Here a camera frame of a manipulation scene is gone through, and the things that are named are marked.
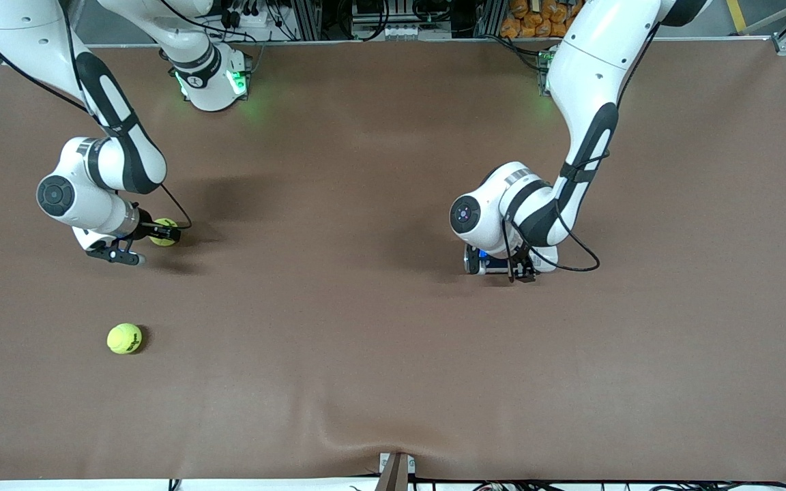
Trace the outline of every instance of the yellow tennis ball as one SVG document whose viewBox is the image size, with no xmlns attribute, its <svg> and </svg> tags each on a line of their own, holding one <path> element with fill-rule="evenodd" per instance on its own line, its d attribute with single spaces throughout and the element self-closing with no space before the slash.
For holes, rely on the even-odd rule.
<svg viewBox="0 0 786 491">
<path fill-rule="evenodd" d="M 175 221 L 171 218 L 156 218 L 154 223 L 161 224 L 161 226 L 177 226 L 177 223 L 175 223 Z M 175 242 L 172 239 L 156 239 L 156 237 L 150 237 L 150 241 L 156 243 L 157 246 L 162 246 L 163 248 L 175 245 Z"/>
<path fill-rule="evenodd" d="M 135 324 L 118 324 L 108 333 L 108 347 L 118 355 L 133 353 L 141 344 L 141 329 Z"/>
</svg>

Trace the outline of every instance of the cable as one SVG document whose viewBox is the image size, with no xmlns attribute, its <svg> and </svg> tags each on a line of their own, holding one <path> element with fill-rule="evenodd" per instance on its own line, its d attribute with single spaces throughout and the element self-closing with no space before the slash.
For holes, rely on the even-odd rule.
<svg viewBox="0 0 786 491">
<path fill-rule="evenodd" d="M 645 46 L 642 48 L 642 53 L 639 53 L 639 58 L 636 58 L 636 62 L 633 63 L 632 68 L 630 69 L 630 75 L 627 76 L 626 81 L 624 82 L 624 88 L 620 90 L 620 95 L 617 97 L 617 108 L 620 109 L 620 102 L 621 99 L 624 99 L 624 92 L 626 92 L 626 88 L 630 86 L 630 80 L 632 80 L 632 75 L 635 74 L 636 68 L 639 68 L 639 63 L 642 62 L 642 58 L 645 58 L 645 53 L 648 52 L 648 48 L 651 47 L 651 43 L 654 40 L 654 36 L 657 35 L 657 31 L 659 31 L 660 24 L 657 24 L 651 28 L 651 32 L 648 33 L 648 41 L 645 43 Z"/>
<path fill-rule="evenodd" d="M 448 9 L 445 12 L 440 13 L 436 18 L 433 18 L 433 14 L 431 14 L 428 10 L 425 10 L 425 13 L 420 13 L 418 10 L 418 4 L 424 3 L 425 0 L 415 0 L 411 3 L 411 13 L 414 14 L 416 18 L 418 18 L 422 22 L 442 22 L 450 18 L 450 4 L 448 4 Z"/>
<path fill-rule="evenodd" d="M 374 38 L 377 38 L 381 35 L 381 32 L 384 32 L 384 30 L 387 28 L 387 22 L 390 21 L 390 4 L 387 4 L 387 2 L 388 0 L 378 0 L 378 27 L 371 36 L 365 38 L 363 41 L 371 41 Z"/>
<path fill-rule="evenodd" d="M 464 27 L 462 29 L 456 29 L 454 31 L 451 31 L 450 33 L 453 34 L 454 32 L 474 31 L 475 30 L 475 25 L 477 25 L 477 24 L 478 24 L 478 22 L 475 22 L 475 24 L 472 24 L 469 27 Z"/>
<path fill-rule="evenodd" d="M 214 29 L 216 31 L 220 31 L 218 28 L 215 28 L 215 27 L 212 27 L 210 25 L 205 24 L 206 22 L 214 22 L 214 20 L 215 19 L 213 19 L 213 18 L 203 20 L 202 21 L 202 28 Z M 256 43 L 256 41 L 257 41 L 256 38 L 254 38 L 253 36 L 250 36 L 250 34 L 248 34 L 247 32 L 230 31 L 227 28 L 222 29 L 222 34 L 218 34 L 216 32 L 208 32 L 208 31 L 206 31 L 205 34 L 209 38 L 215 38 L 215 40 L 220 40 L 221 42 L 224 42 L 224 43 L 227 41 L 227 36 L 230 36 L 230 35 L 232 35 L 232 36 L 237 36 L 237 35 L 242 36 L 242 41 L 244 43 L 247 42 L 247 38 L 250 38 L 252 40 L 251 41 L 252 43 Z"/>
<path fill-rule="evenodd" d="M 529 62 L 528 59 L 526 59 L 524 57 L 524 55 L 527 55 L 527 54 L 530 55 L 530 56 L 538 56 L 539 52 L 531 52 L 530 50 L 525 50 L 523 48 L 519 48 L 519 47 L 515 46 L 514 43 L 512 43 L 510 40 L 508 40 L 508 41 L 503 40 L 503 38 L 500 38 L 499 36 L 496 36 L 494 34 L 481 34 L 478 37 L 479 38 L 488 38 L 489 40 L 494 40 L 497 43 L 502 44 L 502 46 L 505 46 L 506 49 L 510 50 L 510 52 L 516 54 L 517 58 L 521 60 L 521 63 L 526 65 L 529 69 L 534 70 L 536 72 L 539 71 L 540 68 L 538 68 L 537 65 L 533 65 L 532 63 Z"/>
<path fill-rule="evenodd" d="M 344 25 L 344 19 L 347 18 L 348 16 L 353 16 L 353 14 L 344 12 L 344 7 L 346 6 L 346 3 L 347 0 L 339 0 L 339 6 L 337 11 L 338 25 L 339 25 L 339 29 L 341 30 L 341 33 L 344 34 L 344 36 L 348 40 L 353 40 L 353 34 L 351 32 L 351 29 L 347 28 L 347 26 Z"/>
<path fill-rule="evenodd" d="M 177 10 L 175 10 L 175 8 L 172 7 L 171 4 L 169 4 L 169 2 L 166 2 L 166 0 L 160 0 L 160 2 L 162 2 L 162 4 L 166 6 L 166 9 L 171 10 L 172 13 L 177 15 L 179 18 L 181 18 L 181 20 L 183 20 L 184 22 L 187 22 L 188 24 L 196 25 L 197 27 L 200 27 L 200 28 L 203 28 L 203 29 L 210 29 L 212 31 L 222 32 L 223 34 L 229 34 L 230 33 L 230 31 L 225 31 L 224 29 L 218 29 L 218 28 L 212 27 L 210 25 L 201 25 L 198 22 L 194 21 L 193 19 L 186 18 L 186 16 L 184 16 L 184 14 L 182 14 L 181 12 L 178 12 Z M 245 38 L 250 38 L 250 41 L 252 43 L 257 43 L 258 42 L 256 40 L 256 38 L 254 38 L 253 36 L 250 36 L 250 34 L 248 34 L 247 32 L 232 31 L 231 33 L 232 34 L 238 34 L 239 36 L 244 36 Z"/>
<path fill-rule="evenodd" d="M 181 206 L 181 204 L 177 201 L 177 198 L 175 198 L 175 196 L 172 195 L 172 193 L 169 191 L 169 188 L 167 188 L 165 186 L 165 184 L 160 184 L 160 187 L 162 188 L 162 190 L 164 190 L 166 192 L 166 195 L 169 195 L 169 198 L 171 198 L 172 203 L 174 203 L 175 206 L 177 206 L 177 208 L 180 209 L 181 214 L 184 215 L 184 218 L 187 218 L 187 225 L 186 226 L 183 226 L 183 227 L 178 226 L 176 228 L 178 230 L 187 230 L 188 228 L 193 226 L 193 220 L 190 219 L 190 215 L 187 214 L 187 211 L 185 211 L 184 206 Z"/>
<path fill-rule="evenodd" d="M 272 18 L 274 18 L 274 13 L 272 12 L 272 6 L 273 5 L 274 5 L 274 8 L 275 8 L 275 11 L 278 12 L 278 18 L 275 19 L 275 25 L 278 27 L 278 30 L 281 31 L 281 33 L 284 34 L 287 37 L 288 40 L 298 41 L 298 39 L 296 38 L 296 34 L 294 34 L 293 31 L 290 31 L 290 26 L 287 25 L 287 19 L 284 18 L 284 14 L 281 13 L 281 6 L 278 3 L 278 0 L 268 0 L 265 3 L 265 6 L 269 10 L 269 14 L 272 15 Z"/>
<path fill-rule="evenodd" d="M 65 37 L 68 39 L 69 58 L 72 62 L 72 73 L 74 74 L 75 84 L 78 86 L 78 92 L 81 94 L 81 102 L 84 103 L 84 109 L 87 111 L 87 114 L 93 117 L 93 120 L 96 121 L 97 124 L 101 125 L 102 123 L 99 121 L 99 117 L 90 110 L 90 103 L 87 102 L 87 94 L 84 92 L 84 84 L 81 83 L 81 75 L 78 74 L 78 57 L 74 52 L 74 40 L 72 40 L 72 23 L 69 21 L 66 9 L 61 5 L 59 9 L 62 10 L 63 13 L 63 22 L 65 22 Z"/>
<path fill-rule="evenodd" d="M 262 47 L 259 48 L 259 55 L 257 56 L 257 62 L 253 64 L 253 68 L 250 69 L 250 74 L 256 74 L 257 70 L 259 70 L 259 62 L 263 60 L 263 53 L 265 53 L 265 45 L 269 44 L 269 41 L 272 40 L 272 32 L 269 31 L 269 38 L 268 40 L 263 43 Z"/>
<path fill-rule="evenodd" d="M 597 158 L 587 159 L 585 161 L 578 162 L 578 164 L 574 165 L 573 167 L 576 170 L 584 170 L 584 168 L 587 167 L 587 164 L 590 164 L 590 162 L 600 161 L 603 158 L 607 158 L 609 155 L 611 155 L 611 153 L 606 151 L 603 152 L 602 155 L 598 156 Z M 511 221 L 511 227 L 513 227 L 514 230 L 517 230 L 517 233 L 520 234 L 521 239 L 523 239 L 523 242 L 526 243 L 527 247 L 530 248 L 530 251 L 533 252 L 533 254 L 538 256 L 540 260 L 545 261 L 546 263 L 552 265 L 553 267 L 557 267 L 564 271 L 574 271 L 575 273 L 587 273 L 588 271 L 595 271 L 599 269 L 599 265 L 601 264 L 599 262 L 599 256 L 596 255 L 596 253 L 593 252 L 593 249 L 590 249 L 589 246 L 586 245 L 586 243 L 583 243 L 581 239 L 572 232 L 572 229 L 566 224 L 566 221 L 562 219 L 562 213 L 559 212 L 559 201 L 557 198 L 554 198 L 554 211 L 556 212 L 556 220 L 559 220 L 559 224 L 561 224 L 562 228 L 564 228 L 566 233 L 568 233 L 568 235 L 572 237 L 572 240 L 574 240 L 574 242 L 576 242 L 578 246 L 581 246 L 581 249 L 584 249 L 584 252 L 587 252 L 587 254 L 589 254 L 590 257 L 593 258 L 593 262 L 594 262 L 593 265 L 590 265 L 590 267 L 569 267 L 568 265 L 560 265 L 555 263 L 554 261 L 550 261 L 548 258 L 544 257 L 542 254 L 536 251 L 536 248 L 533 245 L 531 245 L 531 243 L 527 240 L 527 236 L 524 235 L 523 230 L 521 230 L 521 228 L 514 223 L 514 220 Z M 502 236 L 505 237 L 506 254 L 508 254 L 509 257 L 508 271 L 509 271 L 509 276 L 512 276 L 511 249 L 508 247 L 508 232 L 506 232 L 505 230 L 505 223 L 506 223 L 505 218 L 502 218 Z M 651 491 L 680 491 L 680 489 L 657 487 L 652 489 Z"/>
<path fill-rule="evenodd" d="M 2 52 L 0 52 L 0 58 L 2 59 L 2 61 L 6 65 L 10 66 L 15 72 L 18 72 L 18 74 L 23 75 L 26 78 L 26 80 L 31 81 L 33 84 L 41 87 L 43 90 L 46 90 L 46 92 L 52 93 L 53 95 L 59 97 L 59 99 L 65 100 L 65 102 L 68 102 L 72 106 L 75 106 L 75 108 L 81 109 L 81 111 L 83 111 L 85 113 L 87 112 L 87 109 L 85 109 L 84 106 L 81 106 L 81 104 L 78 104 L 74 100 L 69 99 L 69 97 L 66 97 L 63 94 L 53 90 L 53 88 L 48 87 L 47 84 L 44 84 L 44 83 L 38 81 L 37 78 L 32 77 L 32 75 L 30 75 L 27 72 L 24 72 L 22 69 L 18 68 L 18 66 L 14 65 L 9 59 L 5 58 L 5 56 L 2 54 Z"/>
</svg>

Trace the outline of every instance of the brown table surface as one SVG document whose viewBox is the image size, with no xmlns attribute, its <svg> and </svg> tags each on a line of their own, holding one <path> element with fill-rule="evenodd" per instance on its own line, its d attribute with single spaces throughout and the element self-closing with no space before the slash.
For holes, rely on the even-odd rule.
<svg viewBox="0 0 786 491">
<path fill-rule="evenodd" d="M 0 69 L 0 479 L 786 479 L 786 58 L 655 43 L 577 232 L 589 274 L 466 276 L 450 203 L 568 146 L 494 44 L 267 50 L 203 114 L 100 50 L 196 220 L 85 257 L 35 185 L 93 121 Z M 165 195 L 137 198 L 178 218 Z M 574 246 L 570 264 L 589 264 Z M 107 350 L 131 321 L 150 342 Z"/>
</svg>

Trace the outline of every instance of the orange bag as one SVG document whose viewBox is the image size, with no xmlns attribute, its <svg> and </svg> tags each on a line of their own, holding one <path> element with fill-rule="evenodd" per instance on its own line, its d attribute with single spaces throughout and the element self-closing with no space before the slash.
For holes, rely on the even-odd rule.
<svg viewBox="0 0 786 491">
<path fill-rule="evenodd" d="M 554 23 L 551 24 L 551 37 L 552 38 L 562 38 L 566 34 L 566 25 L 565 24 L 558 24 Z"/>
<path fill-rule="evenodd" d="M 536 27 L 542 25 L 545 19 L 542 18 L 542 14 L 537 12 L 530 12 L 526 16 L 524 16 L 523 20 L 521 20 L 521 25 L 523 27 L 532 27 L 535 29 Z"/>
<path fill-rule="evenodd" d="M 513 40 L 521 33 L 521 21 L 515 18 L 506 18 L 502 21 L 502 28 L 499 29 L 499 36 Z"/>
<path fill-rule="evenodd" d="M 536 27 L 536 37 L 546 38 L 551 35 L 551 21 L 545 20 L 542 25 Z"/>
<path fill-rule="evenodd" d="M 523 18 L 529 12 L 527 0 L 511 0 L 508 3 L 508 8 L 511 9 L 511 13 L 515 18 Z"/>
<path fill-rule="evenodd" d="M 542 2 L 542 17 L 549 19 L 551 22 L 564 22 L 568 15 L 568 9 L 565 5 L 556 3 L 556 0 L 544 0 Z"/>
</svg>

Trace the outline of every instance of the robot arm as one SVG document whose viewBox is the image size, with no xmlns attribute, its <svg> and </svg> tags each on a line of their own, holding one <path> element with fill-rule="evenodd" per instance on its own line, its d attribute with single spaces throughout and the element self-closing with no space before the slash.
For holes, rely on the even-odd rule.
<svg viewBox="0 0 786 491">
<path fill-rule="evenodd" d="M 117 80 L 75 36 L 57 0 L 0 0 L 0 54 L 28 76 L 83 100 L 107 137 L 72 138 L 38 184 L 38 205 L 74 227 L 87 254 L 129 265 L 134 239 L 178 239 L 177 227 L 150 226 L 150 215 L 118 195 L 146 194 L 166 177 L 166 162 Z M 119 242 L 126 240 L 125 249 Z"/>
<path fill-rule="evenodd" d="M 450 226 L 467 242 L 469 273 L 530 280 L 557 265 L 587 188 L 617 127 L 624 77 L 657 22 L 685 25 L 707 0 L 593 0 L 566 33 L 548 85 L 570 131 L 570 150 L 552 185 L 520 162 L 492 171 L 450 208 Z"/>
<path fill-rule="evenodd" d="M 181 90 L 197 108 L 219 111 L 246 97 L 249 58 L 228 44 L 212 43 L 205 31 L 184 20 L 208 13 L 212 0 L 99 0 L 99 4 L 159 43 Z"/>
</svg>

